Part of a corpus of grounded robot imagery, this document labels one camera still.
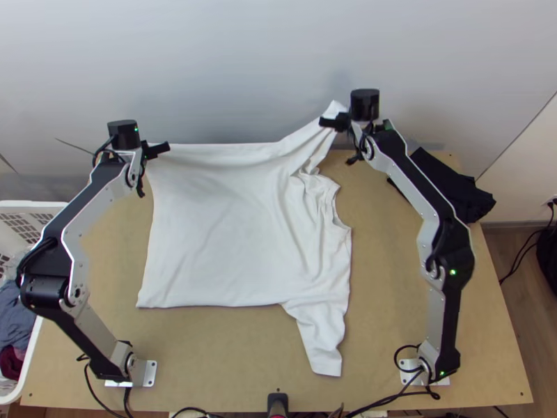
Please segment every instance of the white mounting plate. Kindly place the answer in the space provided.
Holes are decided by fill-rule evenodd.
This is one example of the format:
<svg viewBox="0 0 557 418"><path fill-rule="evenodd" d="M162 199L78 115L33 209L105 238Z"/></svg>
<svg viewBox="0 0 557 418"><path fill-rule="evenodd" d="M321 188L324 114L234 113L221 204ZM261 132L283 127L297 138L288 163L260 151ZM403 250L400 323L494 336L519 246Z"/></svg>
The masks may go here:
<svg viewBox="0 0 557 418"><path fill-rule="evenodd" d="M155 360L146 360L145 377L141 387L152 387L155 384L155 375L157 374L157 362ZM105 380L105 387L133 387L132 382L114 382L114 380Z"/></svg>
<svg viewBox="0 0 557 418"><path fill-rule="evenodd" d="M398 360L398 364L400 367L406 370L412 370L416 367L421 366L420 360L418 359L400 359ZM417 371L413 371L411 373L407 373L406 371L400 371L400 382L403 385L406 385L415 375L418 373ZM448 376L446 378L441 379L439 382L430 383L430 386L449 386L450 380ZM413 381L410 386L427 386L427 373L420 374L415 381Z"/></svg>

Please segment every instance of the wrinkled fabric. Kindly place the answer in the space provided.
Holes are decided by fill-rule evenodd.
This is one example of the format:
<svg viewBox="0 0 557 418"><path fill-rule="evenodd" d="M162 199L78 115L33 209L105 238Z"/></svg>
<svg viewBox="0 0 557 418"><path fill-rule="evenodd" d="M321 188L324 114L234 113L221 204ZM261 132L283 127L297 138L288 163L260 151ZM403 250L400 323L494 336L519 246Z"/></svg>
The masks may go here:
<svg viewBox="0 0 557 418"><path fill-rule="evenodd" d="M332 102L324 116L346 109ZM314 372L339 376L351 230L318 173L318 119L274 143L171 144L149 163L154 211L137 307L281 304Z"/></svg>
<svg viewBox="0 0 557 418"><path fill-rule="evenodd" d="M25 351L34 323L35 314L19 301L19 288L6 280L0 288L0 350L13 346Z"/></svg>
<svg viewBox="0 0 557 418"><path fill-rule="evenodd" d="M12 346L4 347L0 352L0 370L2 375L11 380L19 380L23 362L15 356Z"/></svg>

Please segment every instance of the robotic arm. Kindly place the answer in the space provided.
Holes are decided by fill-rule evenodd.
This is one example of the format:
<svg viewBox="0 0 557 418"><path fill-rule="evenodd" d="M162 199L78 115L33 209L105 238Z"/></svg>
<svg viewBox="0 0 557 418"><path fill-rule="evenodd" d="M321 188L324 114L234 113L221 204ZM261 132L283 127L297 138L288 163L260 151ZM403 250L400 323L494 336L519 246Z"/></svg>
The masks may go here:
<svg viewBox="0 0 557 418"><path fill-rule="evenodd" d="M137 358L132 344L117 340L88 303L89 261L81 237L114 201L134 190L144 196L146 162L170 146L149 147L140 140L136 121L108 127L110 139L93 158L89 184L43 229L17 268L17 283L24 306L54 321L90 358L91 370L107 386L152 386L157 363Z"/></svg>
<svg viewBox="0 0 557 418"><path fill-rule="evenodd" d="M386 173L423 219L416 241L420 271L430 286L427 330L417 359L407 361L405 366L423 366L429 378L416 384L428 385L460 367L456 348L460 295L475 261L470 231L445 196L408 157L406 141L390 120L379 121L378 117L379 91L361 89L352 91L350 113L340 113L334 120L322 118L320 125L348 131L355 139L357 154L347 163L365 160ZM362 128L358 121L369 123Z"/></svg>
<svg viewBox="0 0 557 418"><path fill-rule="evenodd" d="M417 244L421 274L430 286L429 309L426 338L412 361L428 372L422 382L428 385L460 367L455 344L460 295L474 267L470 233L409 159L406 142L390 120L378 122L378 116L379 91L353 91L350 113L322 118L320 125L348 131L357 151L350 162L365 160L386 173L423 218ZM358 121L369 123L362 127ZM81 237L117 199L134 190L144 196L146 162L170 147L149 147L140 140L135 121L111 122L109 134L95 154L88 186L43 229L17 268L17 283L22 303L54 321L90 358L91 370L107 386L148 387L155 382L157 362L139 359L132 344L117 340L88 303L89 266Z"/></svg>

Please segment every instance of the wooden table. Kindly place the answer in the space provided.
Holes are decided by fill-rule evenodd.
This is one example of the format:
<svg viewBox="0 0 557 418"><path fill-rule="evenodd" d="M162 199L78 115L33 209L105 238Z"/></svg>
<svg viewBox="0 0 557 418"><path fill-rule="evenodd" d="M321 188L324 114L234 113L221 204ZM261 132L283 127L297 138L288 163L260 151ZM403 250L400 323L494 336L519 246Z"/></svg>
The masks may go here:
<svg viewBox="0 0 557 418"><path fill-rule="evenodd" d="M331 151L322 173L341 185L336 205L352 230L351 295L340 345L341 378L310 370L295 320L280 306L136 309L152 218L152 193L117 202L86 234L91 305L139 356L159 362L153 388L132 391L134 410L196 406L212 412L255 412L280 390L294 411L353 410L401 389L393 353L425 335L427 284L419 274L416 236L421 218L364 162L344 164L351 151ZM449 154L438 155L457 166ZM457 347L460 370L441 400L402 398L389 409L458 408L532 402L515 334L479 224L471 227L476 270L464 289ZM45 321L31 363L24 405L99 408L88 393L81 354ZM108 406L123 391L93 380Z"/></svg>

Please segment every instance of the laundry basket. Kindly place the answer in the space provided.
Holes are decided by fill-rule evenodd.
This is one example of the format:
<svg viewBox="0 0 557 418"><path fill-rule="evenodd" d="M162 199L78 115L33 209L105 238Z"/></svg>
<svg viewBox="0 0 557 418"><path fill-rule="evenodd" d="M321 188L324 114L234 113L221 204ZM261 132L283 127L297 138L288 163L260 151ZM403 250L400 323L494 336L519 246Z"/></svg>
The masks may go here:
<svg viewBox="0 0 557 418"><path fill-rule="evenodd" d="M15 277L21 257L38 241L45 225L66 205L64 202L0 201L0 282ZM11 393L0 395L0 405L12 403L21 396L41 324L42 318L37 316L19 381Z"/></svg>

